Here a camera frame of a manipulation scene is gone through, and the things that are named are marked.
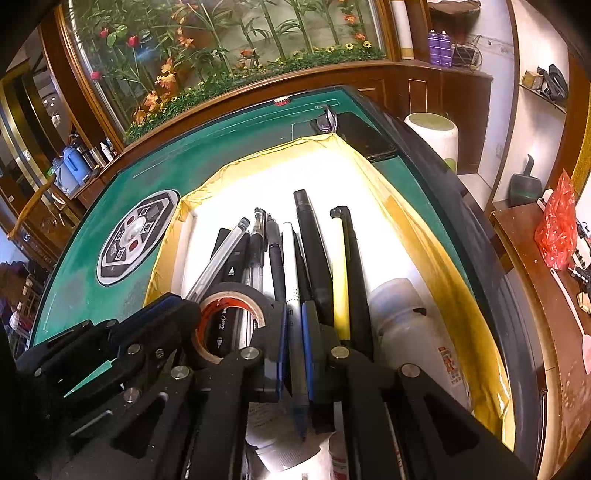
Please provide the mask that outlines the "round mahjong control panel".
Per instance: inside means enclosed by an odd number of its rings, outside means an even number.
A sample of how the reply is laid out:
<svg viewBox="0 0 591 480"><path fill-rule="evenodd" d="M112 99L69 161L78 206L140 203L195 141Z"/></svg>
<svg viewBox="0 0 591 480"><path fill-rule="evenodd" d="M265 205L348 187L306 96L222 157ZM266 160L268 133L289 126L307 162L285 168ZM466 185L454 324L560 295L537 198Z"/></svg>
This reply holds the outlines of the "round mahjong control panel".
<svg viewBox="0 0 591 480"><path fill-rule="evenodd" d="M97 259L100 285L120 282L146 259L162 239L179 199L176 190L156 191L123 215L106 237Z"/></svg>

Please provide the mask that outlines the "clear blue ballpoint pen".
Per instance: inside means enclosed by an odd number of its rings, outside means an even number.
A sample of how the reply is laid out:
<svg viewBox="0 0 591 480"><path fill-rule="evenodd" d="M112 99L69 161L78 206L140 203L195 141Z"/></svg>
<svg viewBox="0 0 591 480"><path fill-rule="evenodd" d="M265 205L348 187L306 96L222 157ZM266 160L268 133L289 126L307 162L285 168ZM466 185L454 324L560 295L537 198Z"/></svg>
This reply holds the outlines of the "clear blue ballpoint pen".
<svg viewBox="0 0 591 480"><path fill-rule="evenodd" d="M195 283L192 285L188 293L185 295L186 300L199 303L208 289L211 288L216 275L221 271L224 263L231 256L233 250L238 245L240 239L245 234L249 227L250 221L248 218L242 217L238 224L229 232L228 236L222 241L221 245L216 249L211 260L206 264L204 271L201 272Z"/></svg>

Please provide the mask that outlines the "yellow storage box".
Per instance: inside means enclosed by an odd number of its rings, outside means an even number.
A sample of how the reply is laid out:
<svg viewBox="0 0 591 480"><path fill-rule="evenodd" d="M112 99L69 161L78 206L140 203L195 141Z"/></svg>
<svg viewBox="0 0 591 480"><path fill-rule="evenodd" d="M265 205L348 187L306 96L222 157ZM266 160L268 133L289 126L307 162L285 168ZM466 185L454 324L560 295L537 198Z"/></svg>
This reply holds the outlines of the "yellow storage box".
<svg viewBox="0 0 591 480"><path fill-rule="evenodd" d="M472 289L432 227L361 153L334 134L304 137L219 168L180 199L152 268L145 298L185 295L204 271L216 230L266 209L296 224L294 192L311 201L331 271L335 327L353 328L353 297L410 281L456 352L449 379L469 392L475 417L513 447L510 382Z"/></svg>

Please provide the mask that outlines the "white green trash bin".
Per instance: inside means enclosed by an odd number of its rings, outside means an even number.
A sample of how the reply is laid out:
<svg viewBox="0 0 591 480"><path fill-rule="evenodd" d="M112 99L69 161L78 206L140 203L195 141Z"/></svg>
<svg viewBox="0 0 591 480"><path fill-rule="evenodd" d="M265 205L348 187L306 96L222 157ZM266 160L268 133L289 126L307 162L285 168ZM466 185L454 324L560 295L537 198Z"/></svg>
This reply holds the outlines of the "white green trash bin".
<svg viewBox="0 0 591 480"><path fill-rule="evenodd" d="M459 130L453 121L435 113L416 112L408 114L405 123L428 143L454 173L457 172Z"/></svg>

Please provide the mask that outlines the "wooden chair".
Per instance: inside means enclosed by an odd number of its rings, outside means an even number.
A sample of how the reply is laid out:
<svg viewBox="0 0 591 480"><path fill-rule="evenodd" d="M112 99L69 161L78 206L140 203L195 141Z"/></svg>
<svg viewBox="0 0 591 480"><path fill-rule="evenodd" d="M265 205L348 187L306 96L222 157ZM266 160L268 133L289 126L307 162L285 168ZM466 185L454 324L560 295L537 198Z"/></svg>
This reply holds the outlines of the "wooden chair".
<svg viewBox="0 0 591 480"><path fill-rule="evenodd" d="M42 198L47 192L51 191L52 187L54 186L54 183L55 175L52 174L46 179L46 182L35 191L32 197L25 204L22 211L19 213L13 228L6 234L8 240L13 240L16 238L20 228L25 224L26 220L33 212L35 206L38 203L42 202ZM48 210L48 212L49 219L53 220L53 225L48 224L45 227L43 227L41 224L39 224L37 226L37 229L39 231L42 231L45 237L49 237L50 230L56 226L56 218L54 213L51 210Z"/></svg>

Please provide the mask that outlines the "white blue pen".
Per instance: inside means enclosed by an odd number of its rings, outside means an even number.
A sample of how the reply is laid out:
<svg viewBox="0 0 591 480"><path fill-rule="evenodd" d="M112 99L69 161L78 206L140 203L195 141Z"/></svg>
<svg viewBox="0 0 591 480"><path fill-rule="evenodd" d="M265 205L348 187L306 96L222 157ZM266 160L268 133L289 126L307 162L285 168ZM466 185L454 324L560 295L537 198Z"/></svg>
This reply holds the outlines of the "white blue pen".
<svg viewBox="0 0 591 480"><path fill-rule="evenodd" d="M283 269L287 294L287 337L290 347L290 381L293 397L294 421L301 439L308 434L308 384L305 374L301 301L298 289L296 246L294 229L290 222L281 225L283 239Z"/></svg>

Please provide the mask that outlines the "black marker purple cap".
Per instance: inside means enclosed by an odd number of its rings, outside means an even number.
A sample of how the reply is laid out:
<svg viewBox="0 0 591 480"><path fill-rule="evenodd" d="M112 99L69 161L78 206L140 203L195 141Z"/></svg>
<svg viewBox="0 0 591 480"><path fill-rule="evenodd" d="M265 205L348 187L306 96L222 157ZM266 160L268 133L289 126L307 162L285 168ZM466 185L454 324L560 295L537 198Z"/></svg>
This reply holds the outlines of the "black marker purple cap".
<svg viewBox="0 0 591 480"><path fill-rule="evenodd" d="M245 285L263 291L263 257L266 251L266 211L254 209L254 224L250 233L249 250L243 282ZM249 311L243 311L239 321L238 348L249 346L252 334L257 328L257 321Z"/></svg>

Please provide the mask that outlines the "purple bottles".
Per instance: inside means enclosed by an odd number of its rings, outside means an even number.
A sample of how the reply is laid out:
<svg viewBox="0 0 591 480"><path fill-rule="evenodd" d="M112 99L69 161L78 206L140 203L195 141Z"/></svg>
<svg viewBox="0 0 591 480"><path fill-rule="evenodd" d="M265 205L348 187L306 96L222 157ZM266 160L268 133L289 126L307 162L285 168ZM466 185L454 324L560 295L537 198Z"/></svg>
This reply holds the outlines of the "purple bottles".
<svg viewBox="0 0 591 480"><path fill-rule="evenodd" d="M430 63L444 68L452 67L453 48L451 37L446 31L436 32L431 29L428 33Z"/></svg>

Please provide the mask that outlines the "flower planter display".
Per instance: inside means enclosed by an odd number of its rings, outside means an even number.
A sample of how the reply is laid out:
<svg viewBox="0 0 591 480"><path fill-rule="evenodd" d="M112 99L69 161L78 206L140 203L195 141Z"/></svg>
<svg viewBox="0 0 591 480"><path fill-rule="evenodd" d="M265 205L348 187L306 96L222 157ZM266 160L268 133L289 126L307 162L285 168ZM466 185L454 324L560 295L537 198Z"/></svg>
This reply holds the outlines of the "flower planter display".
<svg viewBox="0 0 591 480"><path fill-rule="evenodd" d="M373 1L66 1L63 16L125 143L235 88L385 56Z"/></svg>

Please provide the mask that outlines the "black pen long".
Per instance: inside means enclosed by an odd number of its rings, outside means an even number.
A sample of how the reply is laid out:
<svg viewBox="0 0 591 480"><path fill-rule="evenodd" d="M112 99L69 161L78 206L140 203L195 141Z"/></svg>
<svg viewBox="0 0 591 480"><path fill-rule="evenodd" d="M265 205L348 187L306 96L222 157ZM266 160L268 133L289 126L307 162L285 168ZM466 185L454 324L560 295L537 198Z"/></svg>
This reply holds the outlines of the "black pen long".
<svg viewBox="0 0 591 480"><path fill-rule="evenodd" d="M286 280L284 279L283 253L281 252L281 238L279 226L270 215L266 218L267 251L270 257L271 278L273 278L273 293L276 301L287 302Z"/></svg>

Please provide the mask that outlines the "blue thermos jug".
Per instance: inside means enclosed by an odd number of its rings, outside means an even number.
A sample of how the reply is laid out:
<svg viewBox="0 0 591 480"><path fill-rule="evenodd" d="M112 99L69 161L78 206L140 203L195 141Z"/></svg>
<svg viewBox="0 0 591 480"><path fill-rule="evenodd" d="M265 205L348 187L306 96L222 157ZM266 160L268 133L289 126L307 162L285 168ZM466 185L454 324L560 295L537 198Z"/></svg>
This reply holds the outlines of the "blue thermos jug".
<svg viewBox="0 0 591 480"><path fill-rule="evenodd" d="M81 153L71 146L66 146L62 151L62 159L76 182L79 185L84 185L90 177L92 170Z"/></svg>

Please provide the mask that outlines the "red plastic bag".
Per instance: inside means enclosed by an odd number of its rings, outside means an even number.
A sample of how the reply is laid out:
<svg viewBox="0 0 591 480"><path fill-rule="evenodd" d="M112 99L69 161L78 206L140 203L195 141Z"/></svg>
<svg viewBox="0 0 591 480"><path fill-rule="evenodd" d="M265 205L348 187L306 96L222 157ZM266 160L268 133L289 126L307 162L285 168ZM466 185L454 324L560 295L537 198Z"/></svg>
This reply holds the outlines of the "red plastic bag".
<svg viewBox="0 0 591 480"><path fill-rule="evenodd" d="M534 240L546 266L563 270L575 252L577 238L575 190L563 171L547 201Z"/></svg>

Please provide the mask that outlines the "black tape roll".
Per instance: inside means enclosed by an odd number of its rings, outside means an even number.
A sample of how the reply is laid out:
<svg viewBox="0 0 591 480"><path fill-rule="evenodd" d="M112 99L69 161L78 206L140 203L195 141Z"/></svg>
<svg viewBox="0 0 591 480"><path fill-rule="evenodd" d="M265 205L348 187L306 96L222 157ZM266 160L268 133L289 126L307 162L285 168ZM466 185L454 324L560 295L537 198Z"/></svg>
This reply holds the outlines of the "black tape roll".
<svg viewBox="0 0 591 480"><path fill-rule="evenodd" d="M280 304L242 283L218 283L198 305L201 316L192 344L197 355L212 364L249 346L257 329L280 326Z"/></svg>

